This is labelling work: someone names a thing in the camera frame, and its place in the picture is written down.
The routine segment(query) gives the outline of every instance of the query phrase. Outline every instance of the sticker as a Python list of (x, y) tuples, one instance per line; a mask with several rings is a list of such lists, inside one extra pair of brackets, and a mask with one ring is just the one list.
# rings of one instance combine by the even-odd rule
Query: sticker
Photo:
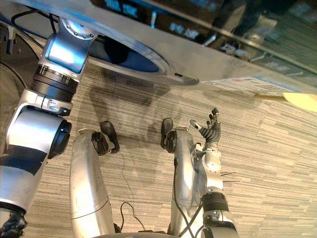
[(226, 78), (213, 81), (202, 81), (204, 84), (216, 86), (230, 91), (276, 91), (276, 92), (299, 92), (292, 86), (277, 83), (261, 76), (244, 78)]

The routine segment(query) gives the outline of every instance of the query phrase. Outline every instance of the striped carpet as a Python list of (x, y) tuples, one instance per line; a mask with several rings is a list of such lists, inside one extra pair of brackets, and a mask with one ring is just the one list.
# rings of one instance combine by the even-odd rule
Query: striped carpet
[[(161, 149), (160, 123), (205, 122), (213, 107), (222, 118), (219, 149), (229, 208), (242, 238), (317, 237), (317, 116), (286, 102), (261, 101), (252, 93), (211, 91), (205, 85), (165, 87), (88, 65), (67, 118), (73, 124), (64, 154), (49, 160), (27, 215), (25, 237), (72, 237), (69, 165), (77, 130), (109, 120), (118, 154), (100, 157), (113, 219), (131, 202), (148, 230), (167, 230), (173, 155)], [(194, 140), (203, 142), (190, 130)], [(141, 230), (127, 206), (124, 232)]]

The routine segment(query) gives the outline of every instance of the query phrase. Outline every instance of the black cable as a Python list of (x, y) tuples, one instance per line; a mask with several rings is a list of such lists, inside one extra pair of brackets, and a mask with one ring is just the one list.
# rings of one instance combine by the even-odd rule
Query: black cable
[[(202, 202), (201, 202), (201, 203), (199, 204), (199, 206), (198, 206), (198, 208), (197, 208), (195, 214), (193, 215), (192, 219), (191, 219), (190, 222), (189, 222), (189, 227), (191, 227), (192, 224), (194, 223), (194, 221), (195, 221), (196, 217), (198, 216), (198, 214), (199, 214), (200, 210), (202, 209), (202, 207), (203, 207), (203, 204), (202, 204)], [(178, 237), (182, 237), (182, 236), (185, 234), (185, 232), (187, 232), (187, 230), (188, 230), (188, 228), (185, 227), (184, 230), (183, 230), (181, 233), (179, 233)]]
[(24, 32), (16, 23), (15, 23), (15, 20), (19, 17), (22, 17), (22, 16), (25, 16), (25, 15), (28, 15), (28, 14), (32, 14), (32, 13), (35, 13), (35, 12), (39, 12), (38, 10), (30, 10), (30, 11), (25, 11), (25, 12), (22, 12), (22, 13), (19, 13), (19, 14), (16, 14), (14, 15), (12, 18), (11, 18), (11, 23), (12, 25), (18, 29), (26, 38), (28, 38), (29, 40), (31, 40), (34, 44), (36, 44), (38, 47), (40, 47), (42, 50), (44, 49), (44, 47), (39, 43), (37, 42), (32, 36), (30, 36), (29, 34), (27, 34), (26, 32)]
[(145, 230), (143, 223), (142, 223), (142, 222), (140, 221), (140, 219), (137, 218), (137, 217), (135, 216), (135, 214), (134, 214), (134, 207), (133, 207), (130, 203), (128, 203), (128, 202), (123, 202), (123, 203), (121, 204), (121, 207), (120, 207), (120, 213), (121, 213), (121, 217), (122, 217), (122, 224), (121, 224), (120, 229), (122, 230), (123, 225), (124, 225), (124, 216), (123, 216), (123, 212), (122, 212), (122, 206), (123, 206), (124, 204), (130, 205), (130, 207), (132, 208), (132, 211), (133, 211), (133, 217), (141, 224), (143, 230)]
[[(31, 10), (37, 10), (36, 8), (30, 7), (30, 6), (25, 6), (25, 7), (27, 7), (28, 9), (31, 9)], [(38, 13), (39, 15), (43, 16), (43, 17), (46, 17), (47, 19), (50, 18), (49, 15), (46, 15), (45, 13), (43, 13), (43, 12), (41, 12), (41, 11), (38, 11), (37, 13)]]
[(195, 238), (197, 238), (198, 233), (204, 228), (204, 226), (199, 227), (199, 229), (197, 230), (196, 234), (195, 234)]
[(184, 214), (184, 212), (182, 211), (182, 209), (179, 207), (178, 203), (177, 203), (177, 198), (176, 198), (176, 188), (175, 188), (175, 185), (176, 185), (176, 182), (175, 182), (175, 178), (176, 178), (176, 169), (177, 169), (177, 160), (174, 159), (174, 179), (173, 179), (173, 193), (174, 193), (174, 202), (175, 202), (175, 205), (177, 207), (177, 209), (179, 210), (179, 212), (182, 214), (184, 220), (185, 220), (185, 223), (187, 225), (187, 228), (188, 228), (188, 231), (191, 235), (192, 238), (195, 238), (194, 237), (194, 234), (192, 232), (192, 230), (190, 229), (190, 225), (188, 223), (188, 220)]
[(54, 33), (56, 33), (56, 28), (54, 25), (54, 18), (53, 18), (53, 14), (50, 13), (50, 22), (51, 22), (51, 27)]

